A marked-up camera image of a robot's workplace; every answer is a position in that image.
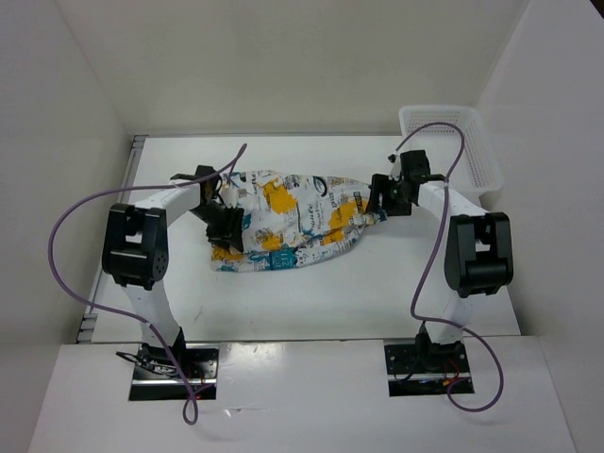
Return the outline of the printed yellow teal white shorts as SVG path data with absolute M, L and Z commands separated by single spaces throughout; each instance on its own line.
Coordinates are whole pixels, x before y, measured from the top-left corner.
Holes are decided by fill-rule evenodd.
M 271 170 L 224 174 L 226 187 L 241 190 L 243 252 L 211 248 L 218 272 L 296 269 L 351 249 L 362 232 L 384 222 L 384 212 L 365 211 L 370 185 L 340 176 L 305 176 Z

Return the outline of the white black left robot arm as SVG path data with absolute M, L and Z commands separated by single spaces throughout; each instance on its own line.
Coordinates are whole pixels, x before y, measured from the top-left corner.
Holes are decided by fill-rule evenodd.
M 176 174 L 171 182 L 137 204 L 110 208 L 102 268 L 124 290 L 142 324 L 141 365 L 155 364 L 174 378 L 187 369 L 190 353 L 163 284 L 169 265 L 168 228 L 190 212 L 206 224 L 210 244 L 242 252 L 243 209 L 226 205 L 219 194 L 223 176 L 211 166 L 199 165 L 192 175 Z

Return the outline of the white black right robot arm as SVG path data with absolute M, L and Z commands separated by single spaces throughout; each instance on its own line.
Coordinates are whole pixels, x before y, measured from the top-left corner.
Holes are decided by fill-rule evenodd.
M 435 244 L 411 299 L 411 317 L 421 326 L 415 337 L 415 363 L 434 371 L 461 351 L 463 329 L 482 297 L 496 294 L 513 277 L 511 223 L 507 214 L 489 212 L 457 192 L 448 175 L 430 170 L 424 150 L 388 157 L 388 175 L 374 174 L 367 210 L 409 216 L 414 206 L 439 220 Z M 417 305 L 439 252 L 452 299 L 440 315 L 421 315 Z

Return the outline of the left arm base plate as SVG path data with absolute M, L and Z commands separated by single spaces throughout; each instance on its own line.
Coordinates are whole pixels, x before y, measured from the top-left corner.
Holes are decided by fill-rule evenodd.
M 215 400 L 219 365 L 219 344 L 187 344 L 181 369 L 193 388 L 197 401 Z M 186 400 L 186 390 L 175 366 L 165 358 L 152 359 L 142 345 L 136 354 L 117 352 L 116 355 L 134 365 L 129 401 Z

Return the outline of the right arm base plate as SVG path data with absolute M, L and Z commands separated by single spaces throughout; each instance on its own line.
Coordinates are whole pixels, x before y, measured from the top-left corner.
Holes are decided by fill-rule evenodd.
M 473 394 L 470 366 L 463 344 L 441 357 L 418 359 L 411 339 L 383 345 L 389 397 Z

